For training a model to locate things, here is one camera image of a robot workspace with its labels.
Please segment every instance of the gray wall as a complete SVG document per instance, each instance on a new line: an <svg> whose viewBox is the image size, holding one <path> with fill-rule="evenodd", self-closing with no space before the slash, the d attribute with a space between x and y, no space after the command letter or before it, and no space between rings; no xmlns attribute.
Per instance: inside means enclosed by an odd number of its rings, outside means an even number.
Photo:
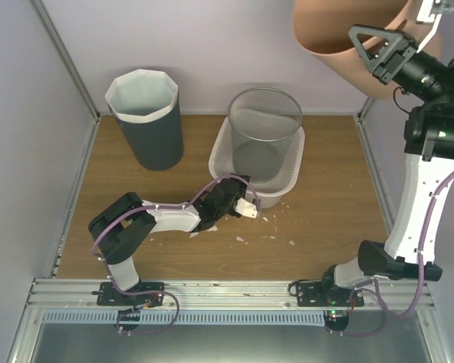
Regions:
<svg viewBox="0 0 454 363"><path fill-rule="evenodd" d="M92 125L25 0L0 1L0 362L46 276Z"/></svg>
<svg viewBox="0 0 454 363"><path fill-rule="evenodd" d="M443 36L443 60L447 62L454 57L454 14L443 18L440 31ZM414 98L407 98L400 103L410 108L419 102ZM405 178L405 120L406 115L391 101L376 101L365 120L393 211L398 210ZM443 277L441 281L430 284L430 289L454 355L454 185L437 233L436 263L443 268Z"/></svg>
<svg viewBox="0 0 454 363"><path fill-rule="evenodd" d="M179 84L183 113L224 113L253 85L290 93L305 113L356 113L365 95L296 42L294 0L44 0L96 107L138 68Z"/></svg>

